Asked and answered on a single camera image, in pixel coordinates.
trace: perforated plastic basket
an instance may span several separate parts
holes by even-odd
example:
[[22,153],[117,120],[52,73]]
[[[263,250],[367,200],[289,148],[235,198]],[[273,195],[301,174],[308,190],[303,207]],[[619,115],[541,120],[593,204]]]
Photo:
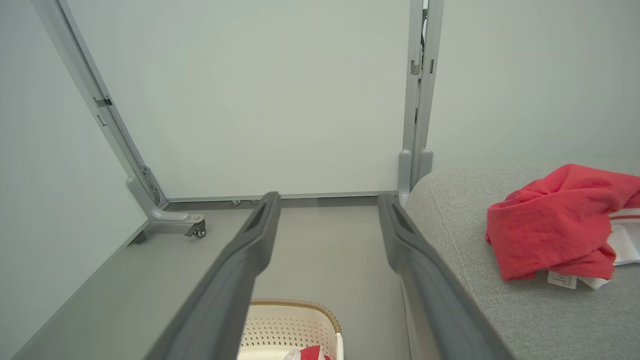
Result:
[[292,348],[322,345],[331,360],[344,360],[338,320],[315,302],[254,299],[249,306],[238,360],[282,360]]

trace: metal leg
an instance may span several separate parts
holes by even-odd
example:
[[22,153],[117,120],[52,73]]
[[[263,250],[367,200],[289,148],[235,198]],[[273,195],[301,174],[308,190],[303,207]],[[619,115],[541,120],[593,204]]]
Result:
[[127,187],[152,223],[193,225],[191,226],[193,229],[189,229],[185,234],[186,236],[196,235],[203,237],[207,233],[204,228],[203,214],[178,213],[159,209],[137,179],[128,178]]

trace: red towel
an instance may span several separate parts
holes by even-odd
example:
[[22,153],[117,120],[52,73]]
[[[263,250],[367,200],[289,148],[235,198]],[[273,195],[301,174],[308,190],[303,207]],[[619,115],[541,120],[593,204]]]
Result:
[[569,164],[492,205],[485,239],[505,281],[543,269],[611,280],[609,214],[622,208],[640,208],[640,177]]

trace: white panel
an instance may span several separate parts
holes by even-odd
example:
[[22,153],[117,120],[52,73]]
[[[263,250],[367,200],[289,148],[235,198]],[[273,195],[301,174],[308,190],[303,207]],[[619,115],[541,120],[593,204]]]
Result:
[[395,190],[409,0],[68,0],[168,198]]
[[29,1],[0,3],[0,358],[146,220]]
[[434,167],[640,153],[640,2],[446,1]]

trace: white label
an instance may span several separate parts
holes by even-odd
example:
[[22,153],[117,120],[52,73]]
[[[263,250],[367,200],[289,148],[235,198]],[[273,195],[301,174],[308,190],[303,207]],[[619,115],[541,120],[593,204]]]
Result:
[[575,289],[578,277],[576,275],[564,275],[550,271],[547,276],[547,282],[549,284],[562,286],[563,288]]

